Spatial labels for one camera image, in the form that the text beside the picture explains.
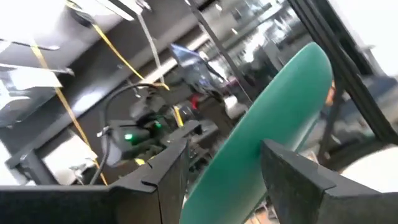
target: white wall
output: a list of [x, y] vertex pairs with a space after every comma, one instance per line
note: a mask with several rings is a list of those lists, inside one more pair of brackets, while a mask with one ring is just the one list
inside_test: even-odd
[[387, 75], [398, 75], [398, 1], [329, 0], [358, 47], [371, 52]]
[[398, 192], [398, 147], [367, 155], [349, 165], [342, 175], [382, 193]]

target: monitor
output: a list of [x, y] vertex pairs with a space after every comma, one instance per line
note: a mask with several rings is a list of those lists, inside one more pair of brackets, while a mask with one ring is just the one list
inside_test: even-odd
[[183, 68], [194, 65], [198, 62], [204, 62], [198, 53], [189, 50], [188, 48], [177, 44], [171, 44], [170, 49], [178, 64]]

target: ceiling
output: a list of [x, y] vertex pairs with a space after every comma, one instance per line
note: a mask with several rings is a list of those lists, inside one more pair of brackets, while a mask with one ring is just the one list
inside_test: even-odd
[[[65, 0], [13, 0], [0, 8], [0, 39], [59, 48], [43, 50], [50, 68], [65, 68], [87, 50], [100, 37], [92, 28], [77, 23], [65, 6]], [[121, 18], [95, 0], [79, 0], [104, 30], [110, 30]], [[40, 64], [29, 47], [11, 44], [0, 52], [0, 63], [39, 67]]]

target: ceiling light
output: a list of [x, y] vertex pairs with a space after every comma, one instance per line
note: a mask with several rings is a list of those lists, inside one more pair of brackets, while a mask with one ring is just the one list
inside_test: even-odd
[[30, 43], [32, 36], [53, 32], [64, 9], [64, 1], [6, 1], [0, 7], [0, 38]]
[[128, 20], [128, 21], [134, 20], [134, 18], [132, 16], [130, 16], [128, 13], [126, 13], [125, 11], [123, 11], [122, 9], [120, 9], [119, 7], [117, 7], [116, 5], [111, 3], [110, 1], [108, 1], [108, 0], [96, 0], [96, 1], [98, 1], [103, 6], [107, 7], [109, 10], [113, 11], [114, 13], [116, 13], [117, 15], [119, 15], [120, 17], [122, 17], [125, 20]]
[[216, 4], [216, 9], [219, 10], [219, 11], [223, 10], [223, 8], [219, 4]]
[[53, 72], [40, 68], [18, 68], [8, 71], [8, 74], [17, 90], [33, 87], [62, 87]]

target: yellow strap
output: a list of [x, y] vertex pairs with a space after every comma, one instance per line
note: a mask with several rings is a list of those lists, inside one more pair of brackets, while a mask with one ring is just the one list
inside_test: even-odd
[[177, 124], [179, 127], [182, 127], [184, 123], [182, 122], [181, 114], [180, 114], [180, 108], [174, 106], [174, 112], [175, 112], [175, 119], [177, 120]]
[[[140, 73], [138, 73], [137, 70], [135, 70], [135, 69], [130, 65], [130, 63], [129, 63], [126, 59], [124, 59], [124, 57], [119, 53], [119, 51], [116, 50], [116, 48], [114, 47], [114, 45], [112, 44], [112, 42], [107, 38], [107, 36], [104, 34], [104, 32], [102, 32], [101, 28], [100, 28], [98, 25], [96, 25], [96, 24], [93, 24], [93, 27], [94, 27], [95, 31], [97, 31], [97, 33], [102, 37], [102, 39], [105, 41], [105, 43], [109, 46], [109, 48], [116, 54], [116, 56], [118, 56], [119, 59], [120, 59], [127, 67], [129, 67], [130, 70], [131, 70], [134, 74], [136, 74], [141, 80], [145, 80], [145, 78], [142, 77], [142, 75], [140, 75]], [[164, 83], [154, 83], [154, 85], [163, 86], [166, 90], [170, 90], [170, 88], [169, 88], [166, 84], [164, 84]]]
[[[47, 62], [45, 61], [44, 56], [41, 53], [41, 51], [39, 50], [35, 40], [32, 39], [32, 43], [33, 44], [31, 45], [31, 49], [32, 49], [33, 53], [35, 54], [35, 56], [37, 57], [37, 59], [39, 60], [41, 66], [43, 68], [49, 69], [49, 66], [47, 65]], [[71, 119], [73, 121], [73, 124], [76, 126], [77, 130], [79, 131], [80, 136], [83, 138], [84, 142], [87, 144], [87, 146], [92, 151], [92, 148], [91, 148], [91, 146], [90, 146], [90, 144], [88, 142], [86, 134], [82, 130], [79, 122], [76, 120], [75, 114], [73, 113], [72, 109], [70, 108], [70, 106], [68, 104], [68, 101], [65, 98], [65, 96], [63, 95], [61, 89], [55, 88], [55, 92], [56, 92], [57, 96], [60, 98], [60, 101], [61, 101], [62, 105], [65, 107], [65, 109], [67, 110], [69, 116], [71, 117]], [[95, 159], [94, 162], [95, 162], [95, 166], [97, 167], [97, 169], [99, 169], [100, 165], [98, 164], [98, 161]], [[101, 173], [101, 179], [104, 182], [104, 184], [108, 186], [108, 183], [107, 183], [103, 173]]]

